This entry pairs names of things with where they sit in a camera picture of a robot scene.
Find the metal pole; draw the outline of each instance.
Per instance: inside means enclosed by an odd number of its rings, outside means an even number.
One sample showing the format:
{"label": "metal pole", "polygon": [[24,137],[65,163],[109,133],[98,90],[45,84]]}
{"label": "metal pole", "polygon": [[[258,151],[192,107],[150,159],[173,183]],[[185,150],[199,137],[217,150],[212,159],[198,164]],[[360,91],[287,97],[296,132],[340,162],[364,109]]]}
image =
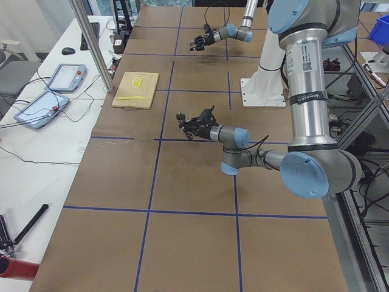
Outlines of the metal pole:
{"label": "metal pole", "polygon": [[113,89],[112,79],[109,75],[107,67],[104,62],[104,58],[102,52],[98,47],[98,42],[96,37],[93,34],[91,25],[88,20],[88,16],[86,15],[85,8],[82,4],[81,0],[69,0],[69,3],[74,11],[74,15],[80,25],[81,31],[84,34],[86,42],[88,44],[88,48],[91,51],[93,60],[95,61],[97,70],[100,73],[100,76],[105,84],[107,92],[111,92]]}

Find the gray fabric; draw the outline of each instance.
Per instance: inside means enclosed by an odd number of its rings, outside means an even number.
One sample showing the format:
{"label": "gray fabric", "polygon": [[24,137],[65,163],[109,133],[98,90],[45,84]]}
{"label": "gray fabric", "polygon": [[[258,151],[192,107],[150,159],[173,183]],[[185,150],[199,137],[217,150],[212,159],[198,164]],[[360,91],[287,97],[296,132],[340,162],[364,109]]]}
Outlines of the gray fabric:
{"label": "gray fabric", "polygon": [[0,93],[15,96],[21,87],[30,81],[41,63],[13,61],[0,70]]}
{"label": "gray fabric", "polygon": [[0,49],[0,63],[4,62],[7,57],[2,49]]}

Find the gray chair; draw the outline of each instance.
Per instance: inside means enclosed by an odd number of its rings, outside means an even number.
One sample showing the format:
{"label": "gray chair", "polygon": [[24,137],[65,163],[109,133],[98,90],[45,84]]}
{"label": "gray chair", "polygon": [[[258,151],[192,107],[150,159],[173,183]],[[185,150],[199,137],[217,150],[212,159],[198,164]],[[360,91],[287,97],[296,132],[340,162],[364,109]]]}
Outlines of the gray chair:
{"label": "gray chair", "polygon": [[[0,63],[7,57],[0,48]],[[0,69],[0,119],[18,97],[20,89],[35,74],[41,63],[31,61],[11,61]]]}

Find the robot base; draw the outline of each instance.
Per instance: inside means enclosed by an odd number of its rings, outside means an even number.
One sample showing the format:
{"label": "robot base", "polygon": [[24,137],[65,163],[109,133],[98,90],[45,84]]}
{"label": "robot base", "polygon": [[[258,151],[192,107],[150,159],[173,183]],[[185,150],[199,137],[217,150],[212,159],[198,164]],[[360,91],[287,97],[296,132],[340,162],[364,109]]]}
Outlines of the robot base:
{"label": "robot base", "polygon": [[271,72],[275,78],[257,78],[258,72],[249,78],[241,79],[243,106],[282,106],[285,107],[285,99],[281,78],[277,78],[279,72]]}

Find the cutting board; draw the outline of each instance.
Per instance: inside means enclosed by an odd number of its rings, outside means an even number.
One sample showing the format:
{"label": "cutting board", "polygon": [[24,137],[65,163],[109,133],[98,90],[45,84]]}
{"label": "cutting board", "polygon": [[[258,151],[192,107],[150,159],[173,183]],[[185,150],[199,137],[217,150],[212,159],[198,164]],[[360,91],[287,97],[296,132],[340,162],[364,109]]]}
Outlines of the cutting board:
{"label": "cutting board", "polygon": [[[138,88],[133,87],[133,80],[137,76],[142,76],[142,82]],[[112,107],[114,108],[141,108],[149,110],[153,103],[159,74],[149,72],[125,72],[117,89]],[[123,97],[145,97],[145,99],[126,99]]]}

